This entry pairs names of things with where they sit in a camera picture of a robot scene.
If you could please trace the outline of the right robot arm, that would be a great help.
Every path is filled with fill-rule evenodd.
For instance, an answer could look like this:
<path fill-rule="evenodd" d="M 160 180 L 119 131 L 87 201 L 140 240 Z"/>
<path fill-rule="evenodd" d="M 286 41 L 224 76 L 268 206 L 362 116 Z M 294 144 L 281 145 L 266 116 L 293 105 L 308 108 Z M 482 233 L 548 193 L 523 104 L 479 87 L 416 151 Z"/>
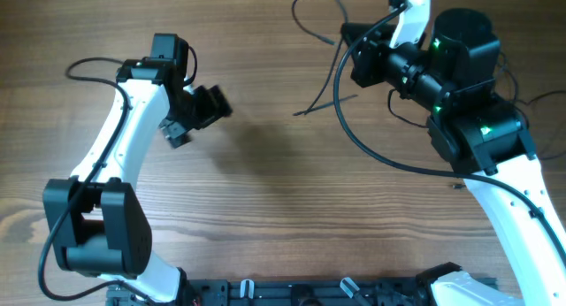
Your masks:
<path fill-rule="evenodd" d="M 442 265 L 419 278 L 435 305 L 562 305 L 565 302 L 565 230 L 543 179 L 526 118 L 494 92 L 500 42 L 488 17 L 455 8 L 431 22 L 399 4 L 374 24 L 346 23 L 340 33 L 361 87 L 386 82 L 429 115 L 431 143 L 450 164 L 490 220 L 516 276 L 521 297 L 505 295 Z"/>

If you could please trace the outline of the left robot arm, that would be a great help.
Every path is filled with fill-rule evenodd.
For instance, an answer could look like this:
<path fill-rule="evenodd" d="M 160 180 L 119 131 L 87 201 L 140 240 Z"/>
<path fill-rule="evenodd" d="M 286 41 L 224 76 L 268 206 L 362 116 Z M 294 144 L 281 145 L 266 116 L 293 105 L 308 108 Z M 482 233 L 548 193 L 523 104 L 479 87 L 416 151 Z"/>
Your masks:
<path fill-rule="evenodd" d="M 60 269 L 114 288 L 110 305 L 202 303 L 186 273 L 154 252 L 135 193 L 156 131 L 178 148 L 190 131 L 231 115 L 220 88 L 194 86 L 196 72 L 195 50 L 176 34 L 155 34 L 146 57 L 119 63 L 114 101 L 91 149 L 69 178 L 49 180 L 43 190 L 50 232 L 37 276 L 50 299 L 58 299 L 45 278 L 47 257 L 54 256 Z"/>

